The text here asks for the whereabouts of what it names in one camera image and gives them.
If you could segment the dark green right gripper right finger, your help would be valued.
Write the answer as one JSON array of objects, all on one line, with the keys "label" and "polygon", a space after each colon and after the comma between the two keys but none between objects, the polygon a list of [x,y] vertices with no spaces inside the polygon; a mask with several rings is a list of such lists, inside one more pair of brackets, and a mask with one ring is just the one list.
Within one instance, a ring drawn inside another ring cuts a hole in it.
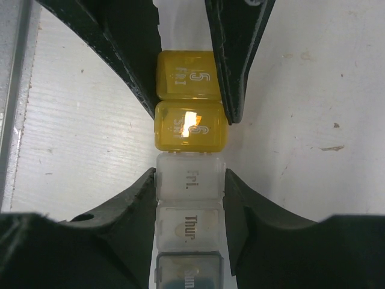
[{"label": "dark green right gripper right finger", "polygon": [[223,206],[231,274],[239,288],[383,288],[384,217],[314,222],[226,171]]}]

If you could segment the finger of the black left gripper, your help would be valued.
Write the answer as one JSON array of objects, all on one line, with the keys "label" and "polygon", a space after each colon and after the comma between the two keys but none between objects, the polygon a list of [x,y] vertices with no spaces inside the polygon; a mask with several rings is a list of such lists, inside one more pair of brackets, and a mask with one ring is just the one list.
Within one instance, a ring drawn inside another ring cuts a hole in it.
[{"label": "finger of the black left gripper", "polygon": [[248,74],[275,0],[205,1],[217,77],[229,125],[242,120]]},{"label": "finger of the black left gripper", "polygon": [[150,117],[161,52],[159,14],[152,1],[39,0],[101,58],[130,88]]}]

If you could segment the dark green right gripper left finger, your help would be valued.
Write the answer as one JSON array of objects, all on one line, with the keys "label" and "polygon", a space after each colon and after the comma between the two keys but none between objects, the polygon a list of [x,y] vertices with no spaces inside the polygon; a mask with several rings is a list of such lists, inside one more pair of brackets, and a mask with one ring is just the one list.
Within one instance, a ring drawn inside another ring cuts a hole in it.
[{"label": "dark green right gripper left finger", "polygon": [[70,221],[1,214],[2,288],[147,288],[156,219],[154,169]]}]

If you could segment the weekly pill organizer strip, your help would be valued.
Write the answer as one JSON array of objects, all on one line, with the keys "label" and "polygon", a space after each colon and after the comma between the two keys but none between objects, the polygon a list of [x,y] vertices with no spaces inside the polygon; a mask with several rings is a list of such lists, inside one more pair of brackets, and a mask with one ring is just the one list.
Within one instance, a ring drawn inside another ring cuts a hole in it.
[{"label": "weekly pill organizer strip", "polygon": [[157,288],[222,288],[227,119],[203,1],[156,1]]}]

